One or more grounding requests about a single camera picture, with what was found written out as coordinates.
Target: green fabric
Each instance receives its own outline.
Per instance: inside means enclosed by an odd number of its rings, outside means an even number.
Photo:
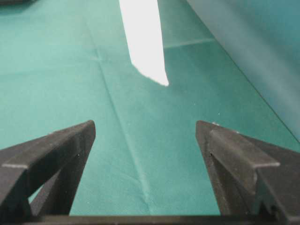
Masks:
[[[188,2],[300,141],[300,1]]]
[[[73,215],[218,214],[197,120],[299,150],[185,1],[159,1],[169,87],[131,65],[118,1],[0,8],[0,148],[85,120]]]

